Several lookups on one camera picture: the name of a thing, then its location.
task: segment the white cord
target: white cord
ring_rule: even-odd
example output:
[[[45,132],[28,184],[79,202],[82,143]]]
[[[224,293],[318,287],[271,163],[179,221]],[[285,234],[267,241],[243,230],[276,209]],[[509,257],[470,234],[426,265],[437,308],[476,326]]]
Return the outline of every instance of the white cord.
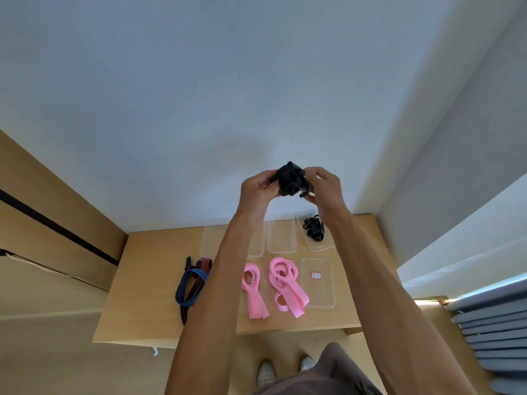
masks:
[[[93,283],[90,283],[88,280],[85,280],[85,279],[83,279],[82,277],[79,277],[79,276],[72,276],[72,275],[69,275],[69,274],[66,274],[66,273],[63,273],[63,272],[58,272],[58,271],[56,271],[56,270],[51,270],[51,269],[48,269],[47,267],[44,267],[44,266],[39,265],[38,263],[35,263],[35,262],[32,262],[32,261],[29,261],[29,260],[27,260],[27,259],[17,258],[17,257],[15,257],[15,256],[10,255],[10,254],[6,254],[5,256],[7,256],[8,258],[11,258],[11,259],[15,259],[16,261],[29,263],[30,265],[36,266],[37,268],[42,269],[42,270],[44,270],[44,271],[46,271],[46,272],[49,272],[49,273],[56,273],[56,274],[60,274],[60,275],[62,275],[62,276],[71,277],[72,279],[81,280],[81,281],[85,282],[86,284],[93,285],[94,287],[97,287],[97,288],[100,289],[100,290],[103,290],[103,291],[108,292],[107,290],[102,289],[102,288],[99,287],[98,285],[95,285],[95,284],[93,284]]]

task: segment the gray pants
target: gray pants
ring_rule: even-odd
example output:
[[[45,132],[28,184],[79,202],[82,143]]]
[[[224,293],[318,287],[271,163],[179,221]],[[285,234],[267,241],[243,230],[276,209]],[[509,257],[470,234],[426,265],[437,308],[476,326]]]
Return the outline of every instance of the gray pants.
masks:
[[[294,376],[277,380],[254,395],[382,395],[342,347],[332,342],[317,364]]]

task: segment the gray curtain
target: gray curtain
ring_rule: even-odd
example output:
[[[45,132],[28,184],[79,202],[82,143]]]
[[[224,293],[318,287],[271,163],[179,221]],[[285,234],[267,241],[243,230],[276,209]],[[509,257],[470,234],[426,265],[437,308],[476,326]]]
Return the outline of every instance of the gray curtain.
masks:
[[[495,373],[491,387],[500,394],[527,394],[527,280],[453,302],[465,340],[478,362]]]

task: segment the white shoe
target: white shoe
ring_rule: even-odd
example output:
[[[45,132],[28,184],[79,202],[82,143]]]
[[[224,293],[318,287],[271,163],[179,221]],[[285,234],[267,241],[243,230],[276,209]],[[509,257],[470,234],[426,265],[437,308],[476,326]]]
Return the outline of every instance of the white shoe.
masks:
[[[313,366],[315,366],[315,361],[311,358],[311,356],[305,355],[300,359],[298,371],[309,370]]]
[[[260,363],[258,374],[256,375],[256,389],[262,388],[264,385],[269,385],[276,380],[273,362],[264,360]]]

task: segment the pink strap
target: pink strap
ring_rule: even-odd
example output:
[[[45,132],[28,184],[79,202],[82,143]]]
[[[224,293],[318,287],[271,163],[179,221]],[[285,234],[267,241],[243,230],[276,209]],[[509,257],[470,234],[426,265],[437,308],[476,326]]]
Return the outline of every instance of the pink strap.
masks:
[[[245,277],[241,279],[241,287],[247,292],[247,304],[249,307],[249,318],[268,318],[269,311],[265,305],[264,299],[258,291],[260,284],[260,269],[254,263],[245,264],[245,272],[250,272],[253,275],[251,283],[245,281]]]
[[[304,314],[304,306],[309,303],[309,297],[296,282],[297,277],[298,268],[288,259],[279,256],[269,264],[269,282],[277,289],[274,305],[279,311],[290,310],[296,318]],[[280,295],[287,305],[278,303]]]

